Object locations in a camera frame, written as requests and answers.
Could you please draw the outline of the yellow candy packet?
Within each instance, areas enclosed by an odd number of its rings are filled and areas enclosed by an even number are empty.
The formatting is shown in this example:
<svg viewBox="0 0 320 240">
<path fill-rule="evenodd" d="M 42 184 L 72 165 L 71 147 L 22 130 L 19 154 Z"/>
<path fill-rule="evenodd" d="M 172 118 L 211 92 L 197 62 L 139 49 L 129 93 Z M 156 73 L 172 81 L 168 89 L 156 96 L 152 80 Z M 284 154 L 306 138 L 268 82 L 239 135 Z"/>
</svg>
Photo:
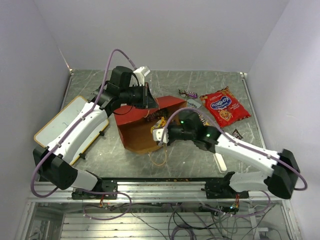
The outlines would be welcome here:
<svg viewBox="0 0 320 240">
<path fill-rule="evenodd" d="M 204 114 L 198 113 L 198 117 L 204 126 L 210 126 L 211 124 L 207 121 L 207 118 Z"/>
<path fill-rule="evenodd" d="M 163 128 L 167 123 L 167 120 L 165 117 L 161 117 L 151 128 L 150 132 L 153 133 L 153 130 Z"/>
</svg>

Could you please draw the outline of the red brown paper bag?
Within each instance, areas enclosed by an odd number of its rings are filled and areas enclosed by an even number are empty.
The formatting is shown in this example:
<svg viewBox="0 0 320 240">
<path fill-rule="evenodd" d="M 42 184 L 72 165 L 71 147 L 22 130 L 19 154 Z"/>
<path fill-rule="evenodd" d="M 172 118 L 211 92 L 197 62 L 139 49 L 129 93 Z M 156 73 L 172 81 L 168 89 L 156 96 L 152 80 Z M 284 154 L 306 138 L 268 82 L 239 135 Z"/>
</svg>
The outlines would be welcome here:
<svg viewBox="0 0 320 240">
<path fill-rule="evenodd" d="M 187 101 L 171 95 L 158 97 L 158 108 L 138 109 L 124 105 L 116 110 L 115 122 L 125 149 L 135 154 L 150 154 L 161 147 L 153 140 L 151 127 L 159 120 L 147 121 L 147 116 L 166 109 L 166 120 L 178 109 L 187 106 Z"/>
</svg>

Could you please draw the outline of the clear plastic wrapper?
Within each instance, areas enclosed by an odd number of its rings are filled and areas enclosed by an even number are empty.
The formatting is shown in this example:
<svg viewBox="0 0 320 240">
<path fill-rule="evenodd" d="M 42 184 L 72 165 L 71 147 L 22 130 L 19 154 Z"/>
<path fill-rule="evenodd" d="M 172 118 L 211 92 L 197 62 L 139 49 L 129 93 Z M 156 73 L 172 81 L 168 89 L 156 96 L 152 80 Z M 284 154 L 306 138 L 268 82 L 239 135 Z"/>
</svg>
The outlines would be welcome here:
<svg viewBox="0 0 320 240">
<path fill-rule="evenodd" d="M 202 106 L 202 104 L 198 103 L 194 99 L 188 99 L 187 100 L 187 106 L 190 107 L 190 108 L 199 109 Z"/>
</svg>

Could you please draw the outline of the purple brown candy packet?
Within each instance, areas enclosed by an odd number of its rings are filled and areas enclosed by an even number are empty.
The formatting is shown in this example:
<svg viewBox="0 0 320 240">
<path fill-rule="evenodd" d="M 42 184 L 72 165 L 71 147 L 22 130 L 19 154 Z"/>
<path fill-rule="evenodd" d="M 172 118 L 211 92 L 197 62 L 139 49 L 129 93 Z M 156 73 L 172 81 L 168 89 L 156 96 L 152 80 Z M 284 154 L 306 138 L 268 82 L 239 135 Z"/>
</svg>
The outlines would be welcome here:
<svg viewBox="0 0 320 240">
<path fill-rule="evenodd" d="M 198 94 L 192 91 L 188 91 L 186 89 L 178 89 L 178 93 L 181 96 L 184 96 L 186 98 L 191 98 L 191 99 L 197 99 L 198 98 Z"/>
</svg>

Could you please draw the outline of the red cookie snack bag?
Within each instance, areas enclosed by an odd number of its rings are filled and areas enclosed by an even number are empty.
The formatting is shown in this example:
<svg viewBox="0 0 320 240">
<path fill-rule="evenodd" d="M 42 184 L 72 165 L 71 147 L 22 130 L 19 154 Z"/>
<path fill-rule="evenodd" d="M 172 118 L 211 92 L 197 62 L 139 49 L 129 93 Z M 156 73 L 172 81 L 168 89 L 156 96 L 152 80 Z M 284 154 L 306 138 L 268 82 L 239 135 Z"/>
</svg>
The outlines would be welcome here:
<svg viewBox="0 0 320 240">
<path fill-rule="evenodd" d="M 228 86 L 199 98 L 203 106 L 213 115 L 220 128 L 251 117 L 251 114 L 236 99 Z"/>
</svg>

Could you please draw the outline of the small purple candy packet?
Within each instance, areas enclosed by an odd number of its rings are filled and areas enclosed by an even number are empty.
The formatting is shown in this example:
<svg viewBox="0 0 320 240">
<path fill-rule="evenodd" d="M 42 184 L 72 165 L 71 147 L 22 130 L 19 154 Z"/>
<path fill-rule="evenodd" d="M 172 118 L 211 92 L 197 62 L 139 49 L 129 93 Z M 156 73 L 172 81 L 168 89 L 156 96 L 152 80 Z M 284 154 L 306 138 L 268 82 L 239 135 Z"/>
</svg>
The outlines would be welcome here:
<svg viewBox="0 0 320 240">
<path fill-rule="evenodd" d="M 237 129 L 235 129 L 233 131 L 232 136 L 235 137 L 236 139 L 239 139 L 239 140 L 243 139 L 242 135 L 239 133 L 239 131 Z"/>
</svg>

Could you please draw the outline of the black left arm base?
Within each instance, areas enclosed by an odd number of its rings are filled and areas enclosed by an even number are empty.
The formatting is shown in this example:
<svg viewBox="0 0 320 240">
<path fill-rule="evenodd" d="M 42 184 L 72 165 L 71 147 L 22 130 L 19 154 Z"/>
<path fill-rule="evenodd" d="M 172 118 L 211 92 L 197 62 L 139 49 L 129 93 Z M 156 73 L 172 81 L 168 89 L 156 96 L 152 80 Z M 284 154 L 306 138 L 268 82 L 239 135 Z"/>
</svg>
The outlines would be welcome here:
<svg viewBox="0 0 320 240">
<path fill-rule="evenodd" d="M 92 192 L 108 192 L 108 194 L 90 193 L 88 190 L 74 188 L 71 194 L 73 200 L 98 200 L 102 197 L 107 200 L 115 200 L 117 198 L 118 184 L 113 179 L 102 178 L 98 180 Z"/>
</svg>

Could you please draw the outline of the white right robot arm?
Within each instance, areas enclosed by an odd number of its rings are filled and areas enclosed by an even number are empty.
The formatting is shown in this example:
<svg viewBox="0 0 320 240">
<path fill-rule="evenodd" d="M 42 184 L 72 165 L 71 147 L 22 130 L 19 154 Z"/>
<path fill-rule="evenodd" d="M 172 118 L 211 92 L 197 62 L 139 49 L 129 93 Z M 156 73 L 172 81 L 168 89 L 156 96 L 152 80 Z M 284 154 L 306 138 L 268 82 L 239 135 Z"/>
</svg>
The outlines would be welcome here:
<svg viewBox="0 0 320 240">
<path fill-rule="evenodd" d="M 184 108 L 175 112 L 177 123 L 167 122 L 153 130 L 154 141 L 170 145 L 174 141 L 192 141 L 200 150 L 229 155 L 256 168 L 256 172 L 229 172 L 220 184 L 226 198 L 246 191 L 269 191 L 281 199 L 290 199 L 296 190 L 300 169 L 294 154 L 287 149 L 281 152 L 257 147 L 215 126 L 204 125 L 197 112 Z"/>
</svg>

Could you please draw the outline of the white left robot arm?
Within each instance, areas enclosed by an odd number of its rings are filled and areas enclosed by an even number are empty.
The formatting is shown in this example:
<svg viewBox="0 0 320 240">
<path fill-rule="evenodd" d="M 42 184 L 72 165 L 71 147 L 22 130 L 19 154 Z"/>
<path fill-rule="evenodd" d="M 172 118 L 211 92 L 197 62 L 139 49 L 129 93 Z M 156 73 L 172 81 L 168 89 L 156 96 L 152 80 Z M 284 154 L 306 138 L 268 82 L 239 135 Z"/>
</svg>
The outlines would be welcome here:
<svg viewBox="0 0 320 240">
<path fill-rule="evenodd" d="M 69 187 L 84 189 L 85 194 L 96 199 L 102 193 L 101 178 L 71 165 L 79 155 L 82 145 L 91 135 L 99 135 L 100 128 L 115 110 L 126 104 L 136 109 L 155 109 L 159 105 L 145 81 L 150 73 L 147 66 L 136 70 L 116 66 L 109 80 L 104 80 L 85 102 L 75 119 L 46 146 L 33 150 L 34 176 L 54 184 L 58 189 Z"/>
</svg>

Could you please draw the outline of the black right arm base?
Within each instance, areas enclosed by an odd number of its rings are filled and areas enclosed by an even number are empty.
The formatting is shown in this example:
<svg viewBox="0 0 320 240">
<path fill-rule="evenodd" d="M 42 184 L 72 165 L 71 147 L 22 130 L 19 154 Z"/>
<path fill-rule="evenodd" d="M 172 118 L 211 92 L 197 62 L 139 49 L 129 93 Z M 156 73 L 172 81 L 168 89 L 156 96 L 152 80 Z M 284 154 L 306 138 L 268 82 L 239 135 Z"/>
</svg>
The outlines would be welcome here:
<svg viewBox="0 0 320 240">
<path fill-rule="evenodd" d="M 207 181 L 201 191 L 205 192 L 207 199 L 248 199 L 248 191 L 235 191 L 230 186 L 234 171 L 228 172 L 224 177 L 214 177 Z"/>
</svg>

